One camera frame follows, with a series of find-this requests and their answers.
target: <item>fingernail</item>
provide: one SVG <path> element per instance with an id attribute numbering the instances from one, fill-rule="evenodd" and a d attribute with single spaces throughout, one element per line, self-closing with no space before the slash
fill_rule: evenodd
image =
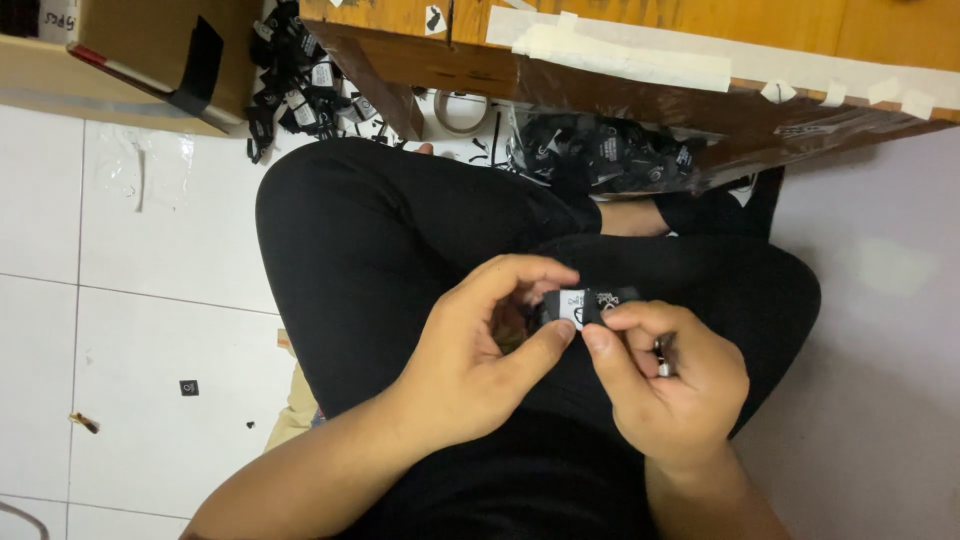
<path id="1" fill-rule="evenodd" d="M 592 351 L 603 351 L 610 345 L 610 339 L 603 332 L 597 331 L 585 331 L 584 332 L 584 341 L 587 342 L 587 346 L 590 347 Z"/>
<path id="2" fill-rule="evenodd" d="M 570 321 L 563 320 L 557 324 L 557 333 L 569 343 L 573 341 L 573 336 L 577 334 L 577 328 Z"/>

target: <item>forearm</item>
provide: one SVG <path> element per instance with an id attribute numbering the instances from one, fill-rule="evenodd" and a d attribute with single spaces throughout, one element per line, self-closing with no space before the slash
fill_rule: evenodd
<path id="1" fill-rule="evenodd" d="M 647 498 L 665 540 L 788 540 L 730 445 L 696 467 L 646 462 Z"/>
<path id="2" fill-rule="evenodd" d="M 183 538 L 307 540 L 341 532 L 432 452 L 417 438 L 380 394 L 233 475 Z"/>

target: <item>floor tile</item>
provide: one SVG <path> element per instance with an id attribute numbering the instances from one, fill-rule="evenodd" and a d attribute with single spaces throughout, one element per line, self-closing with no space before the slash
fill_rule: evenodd
<path id="1" fill-rule="evenodd" d="M 66 501 L 77 286 L 0 276 L 0 493 Z"/>
<path id="2" fill-rule="evenodd" d="M 951 130 L 788 169 L 773 242 L 823 307 L 736 442 L 798 538 L 960 538 L 958 147 Z"/>
<path id="3" fill-rule="evenodd" d="M 70 504 L 70 540 L 177 540 L 189 521 Z"/>
<path id="4" fill-rule="evenodd" d="M 0 273 L 77 282 L 84 122 L 0 106 Z"/>
<path id="5" fill-rule="evenodd" d="M 19 497 L 0 497 L 0 503 L 6 503 L 18 510 L 27 512 L 47 527 L 50 540 L 66 540 L 66 503 L 22 499 Z M 3 540 L 36 540 L 40 532 L 30 522 L 0 512 L 0 538 Z"/>
<path id="6" fill-rule="evenodd" d="M 74 429 L 71 503 L 188 518 L 263 452 L 294 368 L 278 316 L 81 287 L 78 320 L 76 409 L 101 428 Z"/>
<path id="7" fill-rule="evenodd" d="M 245 140 L 99 122 L 85 138 L 82 284 L 276 312 L 253 218 L 267 166 Z M 310 140 L 281 134 L 273 160 Z"/>

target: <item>tape roll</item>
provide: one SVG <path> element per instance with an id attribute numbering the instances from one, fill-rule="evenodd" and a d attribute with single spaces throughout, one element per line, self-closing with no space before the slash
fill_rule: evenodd
<path id="1" fill-rule="evenodd" d="M 437 117 L 437 122 L 440 123 L 440 127 L 444 128 L 444 131 L 454 135 L 454 136 L 473 136 L 477 135 L 480 130 L 483 128 L 483 125 L 487 123 L 487 120 L 491 116 L 491 107 L 490 107 L 490 98 L 484 97 L 484 112 L 483 117 L 480 118 L 480 121 L 476 125 L 469 128 L 461 129 L 454 128 L 450 125 L 448 117 L 446 115 L 446 109 L 444 107 L 444 100 L 450 97 L 450 92 L 446 90 L 437 90 L 437 93 L 433 96 L 433 113 Z"/>

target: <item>cardboard box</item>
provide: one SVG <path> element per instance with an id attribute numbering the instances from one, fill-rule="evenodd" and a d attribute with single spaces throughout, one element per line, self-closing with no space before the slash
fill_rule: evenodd
<path id="1" fill-rule="evenodd" d="M 67 9 L 75 20 L 66 45 L 0 36 L 0 104 L 201 135 L 223 136 L 246 119 L 262 0 L 80 0 Z"/>

